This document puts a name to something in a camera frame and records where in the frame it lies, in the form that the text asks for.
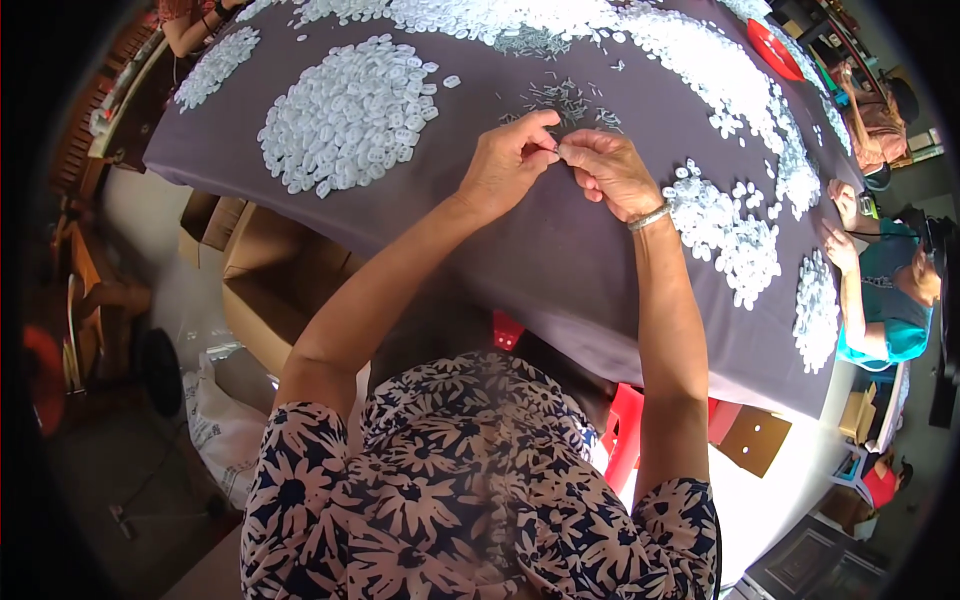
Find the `white plastic bag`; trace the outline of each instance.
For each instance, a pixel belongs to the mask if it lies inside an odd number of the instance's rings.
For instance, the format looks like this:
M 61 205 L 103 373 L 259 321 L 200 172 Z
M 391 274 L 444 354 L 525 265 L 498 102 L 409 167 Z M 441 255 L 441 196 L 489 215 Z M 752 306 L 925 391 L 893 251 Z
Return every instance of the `white plastic bag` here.
M 233 508 L 243 510 L 256 475 L 267 417 L 217 385 L 213 363 L 200 353 L 200 370 L 183 376 L 190 442 Z

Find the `silver bracelet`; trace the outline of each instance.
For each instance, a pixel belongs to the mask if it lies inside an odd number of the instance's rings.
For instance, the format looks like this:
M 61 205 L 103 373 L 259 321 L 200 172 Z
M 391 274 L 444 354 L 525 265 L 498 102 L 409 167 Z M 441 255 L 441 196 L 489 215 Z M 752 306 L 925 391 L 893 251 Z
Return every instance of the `silver bracelet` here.
M 661 205 L 660 208 L 658 208 L 657 210 L 654 210 L 653 212 L 643 215 L 636 221 L 631 221 L 630 223 L 628 223 L 627 228 L 633 232 L 640 231 L 641 229 L 647 227 L 654 221 L 659 220 L 663 215 L 669 214 L 672 208 L 673 208 L 673 203 L 671 203 L 668 200 L 664 202 L 663 205 Z

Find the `floor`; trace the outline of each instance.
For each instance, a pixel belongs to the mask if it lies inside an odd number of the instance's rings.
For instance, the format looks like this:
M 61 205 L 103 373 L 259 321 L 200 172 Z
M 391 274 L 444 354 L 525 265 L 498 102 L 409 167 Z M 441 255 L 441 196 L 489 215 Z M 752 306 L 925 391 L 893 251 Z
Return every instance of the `floor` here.
M 220 265 L 216 251 L 202 247 L 209 256 L 198 271 L 177 255 L 178 218 L 190 190 L 171 185 L 153 173 L 110 172 L 104 190 L 105 213 L 114 228 L 124 255 L 132 255 L 137 269 L 153 285 L 155 300 L 151 320 L 164 328 L 177 349 L 184 370 L 197 368 L 198 354 L 208 348 L 228 347 L 235 342 L 221 308 Z M 746 568 L 771 547 L 807 513 L 829 487 L 827 476 L 843 456 L 836 423 L 850 391 L 855 368 L 838 363 L 831 379 L 827 403 L 819 420 L 784 416 L 793 426 L 777 459 L 766 476 L 759 479 L 737 467 L 726 456 L 710 449 L 710 477 L 717 512 L 724 533 L 724 583 L 740 578 Z M 234 352 L 217 364 L 217 382 L 238 400 L 269 410 L 273 385 L 266 372 L 245 350 Z M 105 437 L 135 435 L 120 426 L 100 432 Z M 156 486 L 176 482 L 157 482 Z M 163 494 L 163 490 L 151 493 Z M 629 498 L 624 498 L 629 505 Z M 222 581 L 224 589 L 236 589 L 235 563 L 229 548 L 234 537 L 225 539 L 216 553 L 198 565 L 190 577 L 167 594 L 167 598 L 209 597 L 211 582 Z M 110 540 L 108 544 L 117 544 Z M 162 547 L 148 548 L 146 554 L 160 554 Z M 158 564 L 155 556 L 127 556 L 127 563 Z M 169 573 L 169 586 L 182 576 Z

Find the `brown cardboard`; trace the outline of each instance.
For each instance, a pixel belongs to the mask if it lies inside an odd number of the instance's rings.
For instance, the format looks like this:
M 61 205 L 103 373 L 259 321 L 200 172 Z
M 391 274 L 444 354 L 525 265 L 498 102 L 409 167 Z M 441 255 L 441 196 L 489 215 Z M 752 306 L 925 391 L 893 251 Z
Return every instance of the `brown cardboard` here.
M 871 383 L 866 392 L 851 392 L 847 397 L 843 416 L 840 417 L 840 433 L 854 438 L 858 444 L 866 441 L 867 430 L 870 429 L 870 423 L 876 414 L 876 407 L 873 405 L 875 395 L 875 383 Z
M 228 327 L 267 371 L 280 376 L 307 323 L 363 260 L 312 229 L 247 203 L 224 265 Z
M 777 457 L 791 425 L 766 411 L 744 406 L 717 449 L 739 467 L 762 478 Z
M 194 190 L 180 216 L 180 256 L 199 269 L 200 245 L 225 249 L 246 203 L 240 198 L 221 198 Z

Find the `person in teal shirt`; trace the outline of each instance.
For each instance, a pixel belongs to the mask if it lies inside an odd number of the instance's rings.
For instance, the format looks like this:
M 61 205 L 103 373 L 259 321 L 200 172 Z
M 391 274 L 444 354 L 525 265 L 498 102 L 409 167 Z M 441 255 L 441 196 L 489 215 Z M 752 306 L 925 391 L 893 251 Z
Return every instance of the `person in teal shirt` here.
M 904 224 L 860 214 L 848 183 L 832 180 L 828 194 L 843 222 L 824 219 L 822 228 L 827 256 L 842 274 L 837 358 L 882 371 L 920 356 L 940 298 L 942 252 L 925 248 Z M 851 234 L 872 242 L 859 256 Z

